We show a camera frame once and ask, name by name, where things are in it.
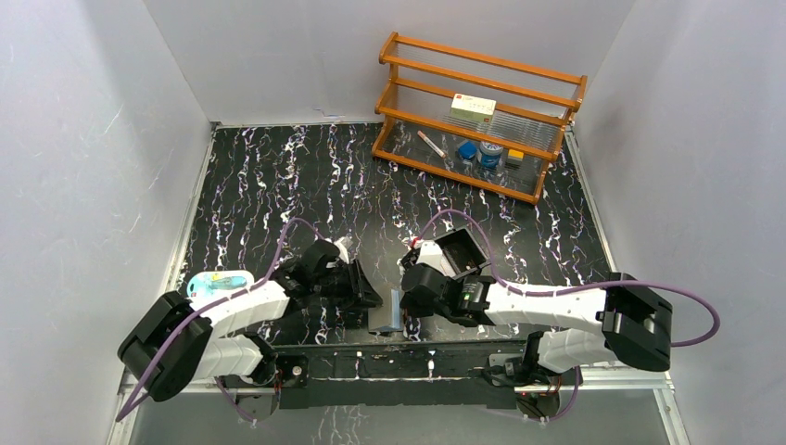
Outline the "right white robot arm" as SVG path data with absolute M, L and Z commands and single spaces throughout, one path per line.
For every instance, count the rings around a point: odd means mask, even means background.
M 495 278 L 450 278 L 416 264 L 401 279 L 402 308 L 414 317 L 439 315 L 464 327 L 542 325 L 531 334 L 522 359 L 535 384 L 596 362 L 619 361 L 649 372 L 671 365 L 672 305 L 636 280 L 586 286 L 506 287 Z

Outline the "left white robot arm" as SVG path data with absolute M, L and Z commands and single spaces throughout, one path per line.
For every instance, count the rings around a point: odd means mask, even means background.
M 154 401 L 212 377 L 235 375 L 265 386 L 279 376 L 279 354 L 247 328 L 323 302 L 343 312 L 383 303 L 342 240 L 318 239 L 277 266 L 267 280 L 212 300 L 189 299 L 177 291 L 161 295 L 117 355 Z

